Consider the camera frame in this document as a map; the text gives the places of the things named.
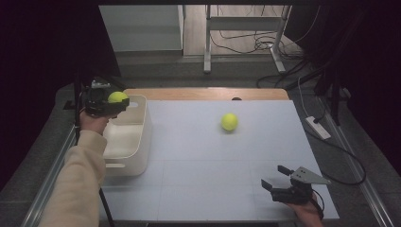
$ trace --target human hand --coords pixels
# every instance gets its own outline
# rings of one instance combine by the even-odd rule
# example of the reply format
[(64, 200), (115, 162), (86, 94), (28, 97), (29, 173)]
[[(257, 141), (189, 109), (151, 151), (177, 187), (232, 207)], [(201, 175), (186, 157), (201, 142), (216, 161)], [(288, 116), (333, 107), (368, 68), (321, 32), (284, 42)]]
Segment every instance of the human hand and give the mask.
[[(313, 200), (316, 200), (316, 195), (313, 193)], [(305, 227), (323, 227), (322, 221), (319, 217), (317, 208), (308, 202), (307, 204), (297, 205), (292, 203), (286, 203), (292, 210), (297, 214), (298, 219), (303, 223)]]
[(80, 128), (82, 130), (94, 131), (102, 135), (109, 119), (112, 117), (116, 117), (116, 115), (94, 117), (82, 111), (79, 115)]

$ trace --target white wall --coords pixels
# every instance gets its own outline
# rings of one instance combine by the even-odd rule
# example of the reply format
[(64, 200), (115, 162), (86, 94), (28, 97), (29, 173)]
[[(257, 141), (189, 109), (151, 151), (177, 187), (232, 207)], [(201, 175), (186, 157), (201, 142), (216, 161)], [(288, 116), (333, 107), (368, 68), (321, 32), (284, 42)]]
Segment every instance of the white wall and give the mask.
[(182, 6), (100, 6), (115, 52), (183, 49)]

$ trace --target gray floor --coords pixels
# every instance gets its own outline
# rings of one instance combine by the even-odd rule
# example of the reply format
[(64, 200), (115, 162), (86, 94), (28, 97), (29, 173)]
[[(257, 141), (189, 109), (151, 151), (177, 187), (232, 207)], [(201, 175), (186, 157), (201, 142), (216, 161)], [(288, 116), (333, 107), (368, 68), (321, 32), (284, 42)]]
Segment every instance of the gray floor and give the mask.
[[(153, 56), (146, 61), (137, 61), (138, 57), (119, 57), (123, 78), (118, 79), (128, 87), (245, 87), (254, 88), (257, 79), (270, 75), (271, 78), (260, 83), (262, 87), (272, 87), (278, 79), (270, 56), (251, 58), (213, 57), (212, 73), (202, 73), (202, 57), (182, 58), (177, 56)], [(286, 67), (295, 61), (285, 61)], [(298, 74), (303, 75), (309, 69)], [(296, 81), (297, 76), (284, 80), (284, 83)], [(309, 115), (320, 116), (323, 108), (313, 94), (316, 80), (304, 84), (302, 94), (305, 109)], [(288, 92), (295, 103), (301, 119), (305, 118), (300, 91)], [(20, 226), (26, 212), (33, 202), (44, 177), (60, 150), (65, 136), (71, 129), (74, 117), (72, 111), (62, 109), (67, 100), (73, 98), (72, 86), (59, 90), (56, 105), (41, 135), (32, 146), (29, 154), (12, 179), (0, 194), (1, 226)], [(360, 127), (346, 107), (340, 104), (340, 123), (347, 140), (359, 159), (365, 165), (368, 177), (372, 181), (380, 198), (384, 201), (393, 220), (393, 226), (401, 226), (401, 178), (393, 170), (386, 158)], [(327, 122), (322, 124), (330, 131)], [(312, 131), (305, 124), (307, 131)], [(337, 149), (308, 136), (312, 150), (321, 169), (345, 181), (353, 181), (353, 174), (345, 161), (344, 155)], [(345, 186), (333, 183), (329, 191), (338, 209), (340, 220), (326, 222), (325, 226), (379, 226), (370, 204), (365, 199), (359, 186)], [(145, 226), (117, 221), (117, 226)], [(268, 226), (265, 223), (242, 224), (241, 226)], [(294, 223), (280, 223), (280, 226), (294, 226)]]

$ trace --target plastic bin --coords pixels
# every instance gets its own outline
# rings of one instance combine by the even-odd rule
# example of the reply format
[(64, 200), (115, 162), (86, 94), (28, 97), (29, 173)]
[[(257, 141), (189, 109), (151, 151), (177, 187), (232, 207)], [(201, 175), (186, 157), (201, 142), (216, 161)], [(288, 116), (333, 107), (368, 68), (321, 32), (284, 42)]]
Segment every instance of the plastic bin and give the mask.
[(111, 119), (103, 132), (108, 141), (103, 154), (106, 176), (136, 176), (145, 171), (151, 128), (147, 99), (130, 96), (130, 106)]

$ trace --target wooden floor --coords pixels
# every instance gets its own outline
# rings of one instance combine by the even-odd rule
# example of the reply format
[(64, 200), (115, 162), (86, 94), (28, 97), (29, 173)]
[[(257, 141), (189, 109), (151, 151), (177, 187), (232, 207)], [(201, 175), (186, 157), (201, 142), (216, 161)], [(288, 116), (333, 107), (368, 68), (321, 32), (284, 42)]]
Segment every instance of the wooden floor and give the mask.
[[(211, 7), (212, 16), (250, 16), (250, 17), (280, 17), (282, 6), (217, 6)], [(206, 40), (206, 7), (186, 6), (186, 18), (184, 21), (183, 54), (185, 56), (203, 55)], [(274, 42), (275, 32), (253, 36), (254, 31), (211, 31), (213, 41), (221, 46), (232, 48), (239, 52), (249, 52), (255, 49), (255, 39), (262, 42)], [(250, 35), (247, 37), (228, 37)], [(287, 52), (300, 51), (296, 44), (283, 36), (282, 41)], [(269, 54), (269, 50), (258, 50), (252, 54)], [(212, 43), (212, 55), (237, 55), (235, 51), (218, 47)]]

